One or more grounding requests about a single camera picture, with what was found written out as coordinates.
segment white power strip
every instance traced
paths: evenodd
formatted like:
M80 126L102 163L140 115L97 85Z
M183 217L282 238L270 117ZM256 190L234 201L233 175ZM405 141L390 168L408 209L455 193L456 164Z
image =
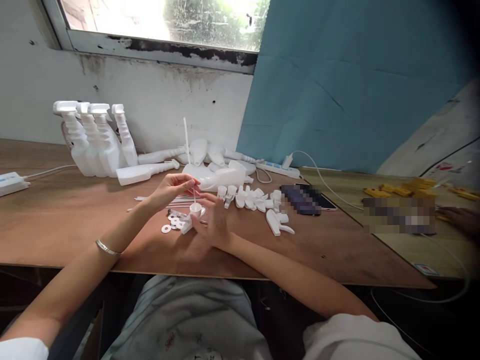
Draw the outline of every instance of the white power strip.
M300 179L300 170L293 167L282 167L282 165L270 161L257 162L255 165L258 169L282 174L294 179Z
M0 175L0 197L23 189L27 189L30 183L16 172Z

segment wooden table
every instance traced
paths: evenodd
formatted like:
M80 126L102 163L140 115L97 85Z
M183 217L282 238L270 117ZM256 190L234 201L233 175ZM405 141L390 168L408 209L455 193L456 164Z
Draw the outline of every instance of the wooden table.
M64 145L0 140L1 172L25 176L71 164ZM67 168L31 181L30 188L0 197L0 264L63 267L88 244L148 196L163 174L130 186L117 179L84 177ZM273 175L259 184L271 193L294 180ZM284 254L344 284L412 287L435 286L342 211L311 217L289 213L295 235L273 236L265 214L231 206L228 224L245 239ZM211 248L194 230L163 234L166 210L156 214L134 239L113 269L119 272L264 279L239 259Z
M305 180L312 185L318 186L322 193L339 208L360 224L363 224L363 212L340 200L328 190L320 180L316 169L302 168L301 173ZM362 207L363 198L369 198L369 196L364 193L364 188L378 189L383 183L399 186L402 183L412 180L410 177L325 169L322 169L320 173L333 191L349 203L358 207ZM438 197L435 200L435 203L438 205L463 207L468 209L475 209L475 206L477 205L474 201L461 198L442 186L434 189L434 191L438 194ZM478 264L480 259L479 247L462 235L450 223L445 221L437 220L435 222L435 231L437 234L433 235L433 238L455 254L455 256L457 256L468 269L472 277L478 277ZM465 276L461 267L450 254L423 236L412 234L375 234L375 236L408 262L412 264L426 264L432 267L439 273L441 278L458 279Z

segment blue cloth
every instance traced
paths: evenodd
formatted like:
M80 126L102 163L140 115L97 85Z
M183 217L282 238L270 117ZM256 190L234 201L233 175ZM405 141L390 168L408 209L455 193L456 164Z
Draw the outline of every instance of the blue cloth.
M237 151L374 173L476 74L449 4L272 0Z

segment hand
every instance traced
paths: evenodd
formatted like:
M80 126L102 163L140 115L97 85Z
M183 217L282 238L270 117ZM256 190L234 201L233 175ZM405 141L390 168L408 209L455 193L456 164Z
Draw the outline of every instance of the hand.
M167 174L156 190L146 199L155 212L163 210L178 195L200 196L200 181L186 173Z
M200 224L195 216L191 216L191 223L196 232L213 247L226 251L232 234L227 226L227 211L221 198L211 194L202 193L197 203L203 205L209 211L208 226Z
M437 213L450 219L451 223L466 235L480 237L480 213L463 207L442 207Z

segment smartphone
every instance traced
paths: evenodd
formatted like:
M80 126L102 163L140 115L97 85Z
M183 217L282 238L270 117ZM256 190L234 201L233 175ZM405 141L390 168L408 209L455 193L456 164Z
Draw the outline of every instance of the smartphone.
M280 191L301 215L320 216L322 210L335 211L338 209L335 204L309 184L282 185Z

